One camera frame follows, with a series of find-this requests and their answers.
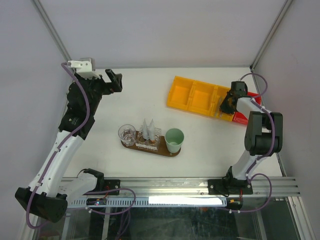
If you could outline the grey toothbrush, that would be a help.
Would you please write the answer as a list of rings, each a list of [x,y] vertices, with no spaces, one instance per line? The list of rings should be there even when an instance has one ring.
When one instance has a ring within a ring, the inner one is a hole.
[[[221,116],[221,113],[220,113],[220,106],[221,106],[221,103],[222,103],[222,97],[220,96],[218,101],[217,101],[217,105],[216,105],[216,108],[215,108],[215,112],[214,112],[214,117],[220,117]]]

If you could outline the clear glass tumbler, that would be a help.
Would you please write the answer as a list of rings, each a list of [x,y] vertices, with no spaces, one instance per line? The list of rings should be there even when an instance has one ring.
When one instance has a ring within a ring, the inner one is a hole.
[[[137,132],[133,125],[122,125],[118,130],[118,136],[125,146],[133,146],[136,143]]]

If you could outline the white toothpaste tube black cap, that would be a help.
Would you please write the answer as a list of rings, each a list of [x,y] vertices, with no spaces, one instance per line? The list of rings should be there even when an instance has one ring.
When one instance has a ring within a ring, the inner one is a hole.
[[[145,119],[143,120],[143,124],[142,124],[142,128],[141,128],[141,133],[142,133],[142,137],[143,137],[145,140],[148,140],[148,139],[149,139],[148,126],[147,126],[147,123],[146,123],[146,120],[145,120]]]

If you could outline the green plastic cup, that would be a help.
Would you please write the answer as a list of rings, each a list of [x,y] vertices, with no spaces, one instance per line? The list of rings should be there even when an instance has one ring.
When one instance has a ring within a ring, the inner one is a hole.
[[[165,133],[164,139],[168,151],[175,154],[181,149],[185,135],[180,129],[171,128]]]

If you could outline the clear glass holder block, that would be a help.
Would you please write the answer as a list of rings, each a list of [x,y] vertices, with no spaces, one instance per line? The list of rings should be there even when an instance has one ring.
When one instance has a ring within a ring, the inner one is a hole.
[[[162,137],[162,130],[160,128],[154,129],[154,141],[151,141],[149,138],[144,138],[143,136],[143,126],[141,125],[139,131],[137,132],[135,145],[142,150],[147,152],[158,152],[160,149],[160,143]]]

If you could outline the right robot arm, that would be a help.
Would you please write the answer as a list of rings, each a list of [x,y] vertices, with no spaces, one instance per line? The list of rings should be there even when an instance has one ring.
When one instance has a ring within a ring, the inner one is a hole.
[[[241,193],[251,186],[252,173],[257,166],[283,146],[283,115],[272,112],[248,95],[248,87],[240,80],[231,83],[220,105],[223,113],[241,113],[248,122],[244,136],[245,150],[221,179],[226,195]]]

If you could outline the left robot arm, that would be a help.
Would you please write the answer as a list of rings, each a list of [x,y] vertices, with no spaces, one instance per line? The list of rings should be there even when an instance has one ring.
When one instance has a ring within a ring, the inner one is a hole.
[[[15,198],[26,211],[27,223],[31,222],[30,215],[56,223],[77,198],[88,192],[96,195],[103,192],[104,174],[91,168],[86,168],[65,186],[60,183],[71,159],[95,123],[94,115],[102,97],[123,90],[122,74],[111,69],[106,69],[105,73],[109,82],[105,82],[101,75],[91,78],[78,73],[71,75],[73,83],[68,88],[67,110],[58,126],[53,147],[28,187],[19,187],[15,193]]]

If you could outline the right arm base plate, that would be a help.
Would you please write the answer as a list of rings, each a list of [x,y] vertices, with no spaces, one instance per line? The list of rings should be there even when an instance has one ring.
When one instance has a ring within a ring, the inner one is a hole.
[[[207,181],[209,195],[252,195],[253,188],[246,180],[231,180],[227,181],[222,178],[209,179]]]

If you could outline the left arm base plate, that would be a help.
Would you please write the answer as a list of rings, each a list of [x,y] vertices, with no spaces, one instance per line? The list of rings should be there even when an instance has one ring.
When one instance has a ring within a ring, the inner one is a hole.
[[[120,194],[120,187],[120,179],[105,179],[101,189],[94,189],[92,191],[86,192],[84,195],[118,196]]]

